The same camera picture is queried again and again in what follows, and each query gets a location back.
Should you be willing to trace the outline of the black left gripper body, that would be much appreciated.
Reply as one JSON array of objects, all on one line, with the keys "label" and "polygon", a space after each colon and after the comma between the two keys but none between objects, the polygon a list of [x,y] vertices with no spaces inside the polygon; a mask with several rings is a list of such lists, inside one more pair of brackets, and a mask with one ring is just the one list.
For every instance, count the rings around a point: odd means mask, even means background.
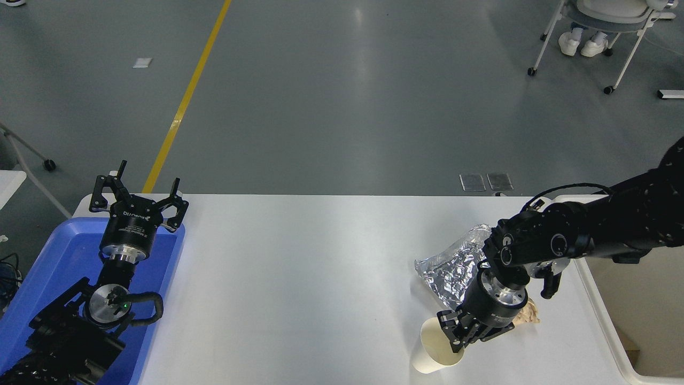
[{"label": "black left gripper body", "polygon": [[115,202],[109,213],[101,241],[103,253],[113,253],[118,247],[132,247],[139,253],[151,252],[157,229],[163,221],[159,203],[133,197],[132,202]]}]

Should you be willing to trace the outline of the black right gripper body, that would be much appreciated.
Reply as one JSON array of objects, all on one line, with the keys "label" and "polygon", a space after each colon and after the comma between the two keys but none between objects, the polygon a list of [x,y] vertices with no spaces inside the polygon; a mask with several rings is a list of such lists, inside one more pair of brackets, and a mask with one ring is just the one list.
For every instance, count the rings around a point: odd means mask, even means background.
[{"label": "black right gripper body", "polygon": [[478,272],[467,288],[462,309],[491,327],[508,326],[527,305],[525,288],[509,288],[491,272]]}]

